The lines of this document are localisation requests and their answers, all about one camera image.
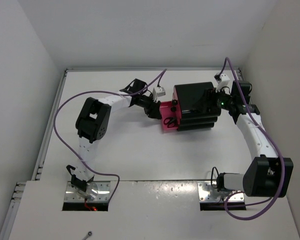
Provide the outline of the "pink top drawer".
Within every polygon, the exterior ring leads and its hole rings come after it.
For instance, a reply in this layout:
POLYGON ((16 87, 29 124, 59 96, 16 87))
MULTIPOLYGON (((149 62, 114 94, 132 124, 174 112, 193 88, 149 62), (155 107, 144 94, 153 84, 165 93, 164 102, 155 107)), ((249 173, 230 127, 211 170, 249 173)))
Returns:
POLYGON ((177 106, 178 105, 178 94, 177 94, 177 92, 175 90, 173 91, 173 94, 172 94, 171 104, 173 106, 177 106))

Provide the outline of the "pink drawer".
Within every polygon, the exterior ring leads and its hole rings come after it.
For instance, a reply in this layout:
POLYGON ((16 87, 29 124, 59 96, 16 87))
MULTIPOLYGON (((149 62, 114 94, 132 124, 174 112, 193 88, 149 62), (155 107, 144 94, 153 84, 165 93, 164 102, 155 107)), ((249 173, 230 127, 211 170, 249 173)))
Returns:
POLYGON ((178 128, 179 128, 179 125, 180 125, 180 119, 177 119, 177 126, 176 127, 173 127, 173 128, 166 128, 164 126, 164 119, 165 118, 168 118, 168 117, 173 117, 172 113, 171 113, 171 107, 172 107, 172 101, 165 101, 165 102, 162 102, 161 105, 160 105, 160 113, 161 113, 161 126, 162 126, 162 129, 167 132, 167 131, 177 131, 178 128))
POLYGON ((178 105, 174 105, 170 108, 171 114, 174 118, 180 119, 181 118, 181 110, 178 105))
POLYGON ((172 94, 171 104, 173 106, 177 106, 178 105, 178 94, 177 94, 177 92, 175 90, 173 91, 173 94, 172 94))

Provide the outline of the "black drawer cabinet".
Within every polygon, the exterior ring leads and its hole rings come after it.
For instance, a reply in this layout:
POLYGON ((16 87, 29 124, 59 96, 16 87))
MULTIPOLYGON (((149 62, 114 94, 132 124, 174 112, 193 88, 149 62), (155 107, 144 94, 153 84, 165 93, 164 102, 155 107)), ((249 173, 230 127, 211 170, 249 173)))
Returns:
POLYGON ((204 103, 204 93, 212 90, 212 82, 178 84, 173 89, 175 102, 175 117, 177 130, 189 131, 213 128, 221 115, 221 109, 207 106, 204 103))

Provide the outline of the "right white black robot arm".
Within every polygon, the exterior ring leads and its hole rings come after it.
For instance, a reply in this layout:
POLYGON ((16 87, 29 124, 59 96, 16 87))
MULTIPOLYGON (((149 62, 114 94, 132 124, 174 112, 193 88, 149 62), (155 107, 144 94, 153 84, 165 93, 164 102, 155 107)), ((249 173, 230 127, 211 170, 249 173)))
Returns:
POLYGON ((216 178, 217 191, 242 191, 248 197, 283 198, 288 191, 294 164, 283 157, 265 131, 260 111, 248 104, 249 93, 240 83, 233 83, 230 94, 224 90, 208 88, 195 103, 204 114, 226 110, 241 131, 248 146, 252 162, 244 174, 223 172, 216 178))

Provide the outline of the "black handled scissors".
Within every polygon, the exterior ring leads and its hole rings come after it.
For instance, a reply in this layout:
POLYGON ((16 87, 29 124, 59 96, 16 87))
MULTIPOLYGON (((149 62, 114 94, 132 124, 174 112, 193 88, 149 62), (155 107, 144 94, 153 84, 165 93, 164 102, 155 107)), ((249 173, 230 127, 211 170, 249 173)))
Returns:
POLYGON ((163 125, 167 128, 174 128, 178 126, 178 121, 176 117, 167 117, 163 120, 163 125))

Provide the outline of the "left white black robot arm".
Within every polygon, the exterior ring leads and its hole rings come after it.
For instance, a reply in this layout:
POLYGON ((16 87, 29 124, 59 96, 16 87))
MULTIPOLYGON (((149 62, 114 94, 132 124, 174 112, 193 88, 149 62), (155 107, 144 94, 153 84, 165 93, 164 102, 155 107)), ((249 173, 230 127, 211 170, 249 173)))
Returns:
POLYGON ((160 91, 154 88, 149 95, 146 95, 147 91, 147 83, 136 78, 119 91, 109 92, 107 97, 98 99, 88 97, 85 100, 75 123, 79 139, 79 151, 75 155, 80 164, 67 166, 71 175, 71 184, 79 191, 87 193, 88 186, 95 175, 118 177, 114 173, 101 173, 93 169, 99 141, 106 134, 112 113, 138 106, 143 108, 149 118, 162 119, 161 102, 158 100, 160 91))

